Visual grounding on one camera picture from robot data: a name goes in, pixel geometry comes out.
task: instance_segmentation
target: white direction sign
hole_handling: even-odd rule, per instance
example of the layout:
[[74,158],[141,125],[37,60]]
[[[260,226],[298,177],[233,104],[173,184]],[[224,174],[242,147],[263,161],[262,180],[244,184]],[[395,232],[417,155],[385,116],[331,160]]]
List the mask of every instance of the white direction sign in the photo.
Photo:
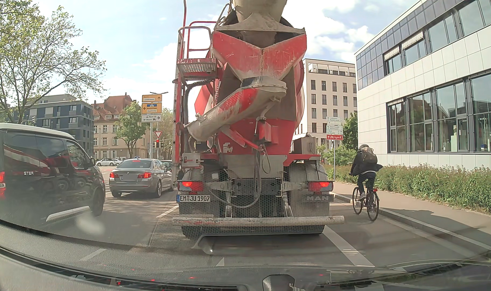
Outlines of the white direction sign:
[[152,115],[141,115],[141,122],[161,122],[161,113],[156,113]]
[[328,135],[342,135],[343,125],[342,118],[340,117],[328,117],[328,123],[326,125],[326,134]]

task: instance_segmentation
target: cement mixer truck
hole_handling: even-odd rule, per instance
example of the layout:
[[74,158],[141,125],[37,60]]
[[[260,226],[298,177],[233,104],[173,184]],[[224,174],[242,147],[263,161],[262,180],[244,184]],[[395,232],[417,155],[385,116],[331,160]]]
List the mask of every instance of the cement mixer truck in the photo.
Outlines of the cement mixer truck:
[[[179,214],[172,222],[190,239],[320,234],[344,223],[330,215],[333,181],[315,138],[292,140],[305,109],[307,35],[282,17],[286,4],[232,0],[217,21],[186,24],[184,1],[173,81]],[[204,58],[193,57],[204,50],[190,48],[193,30],[208,33]]]

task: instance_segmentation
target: sky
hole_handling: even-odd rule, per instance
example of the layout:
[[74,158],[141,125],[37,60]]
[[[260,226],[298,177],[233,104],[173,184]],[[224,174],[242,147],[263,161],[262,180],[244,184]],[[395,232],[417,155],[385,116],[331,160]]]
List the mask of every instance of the sky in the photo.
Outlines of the sky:
[[[288,0],[283,17],[307,31],[306,57],[351,62],[354,53],[417,0]],[[173,107],[177,30],[182,26],[182,0],[34,0],[41,14],[57,7],[73,16],[82,35],[76,48],[89,47],[106,61],[102,96],[88,93],[86,101],[103,102],[127,92],[141,100],[149,92],[163,93],[163,107]],[[187,0],[187,23],[215,20],[228,0]],[[191,48],[209,44],[207,32],[190,38]],[[52,94],[64,93],[56,89]],[[198,90],[190,94],[195,102]]]

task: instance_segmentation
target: curb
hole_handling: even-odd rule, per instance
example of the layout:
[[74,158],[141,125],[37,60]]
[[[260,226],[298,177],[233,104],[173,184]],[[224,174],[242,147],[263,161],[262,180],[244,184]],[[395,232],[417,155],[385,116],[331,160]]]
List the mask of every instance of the curb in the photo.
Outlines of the curb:
[[[333,193],[335,198],[338,200],[344,201],[351,203],[351,199],[349,197]],[[419,230],[422,230],[430,235],[434,235],[440,239],[449,241],[451,243],[457,244],[463,248],[466,248],[467,250],[470,250],[476,254],[480,254],[488,259],[491,259],[491,246],[487,245],[482,242],[475,241],[473,239],[470,239],[468,237],[465,237],[463,235],[459,235],[456,233],[453,233],[449,230],[428,224],[423,221],[416,220],[412,217],[396,213],[391,210],[387,210],[384,208],[379,209],[379,213],[385,217],[388,217],[392,220],[395,220],[397,222],[406,224],[408,226],[417,228]]]

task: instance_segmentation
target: apartment building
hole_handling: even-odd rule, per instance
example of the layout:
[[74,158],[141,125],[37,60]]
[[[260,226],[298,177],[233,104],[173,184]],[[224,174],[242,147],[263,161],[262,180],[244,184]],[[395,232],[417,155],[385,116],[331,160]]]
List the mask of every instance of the apartment building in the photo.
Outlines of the apartment building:
[[326,118],[341,117],[343,120],[357,112],[357,84],[355,64],[306,58],[304,92],[305,113],[294,139],[310,135],[331,149],[333,144],[326,139]]
[[133,102],[131,96],[109,96],[103,103],[93,104],[94,117],[94,158],[130,158],[133,156],[148,157],[150,133],[136,142],[132,155],[129,156],[127,144],[116,138],[118,125],[123,110]]
[[88,153],[93,153],[93,107],[70,94],[44,96],[25,112],[23,124],[60,130],[72,135]]
[[491,167],[491,0],[420,0],[356,53],[383,165]]

